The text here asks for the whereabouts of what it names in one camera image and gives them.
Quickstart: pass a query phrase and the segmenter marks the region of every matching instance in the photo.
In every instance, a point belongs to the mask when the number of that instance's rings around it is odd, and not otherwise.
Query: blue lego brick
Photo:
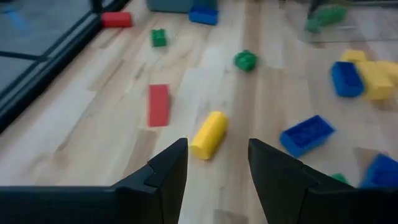
[[[335,130],[319,115],[303,121],[280,135],[279,141],[294,157],[323,144]]]
[[[331,77],[339,96],[355,97],[364,91],[362,79],[352,62],[335,62],[331,67]]]
[[[398,162],[384,154],[378,154],[359,187],[398,187]]]
[[[218,22],[218,10],[204,7],[192,7],[189,12],[189,20],[208,25],[216,25]]]

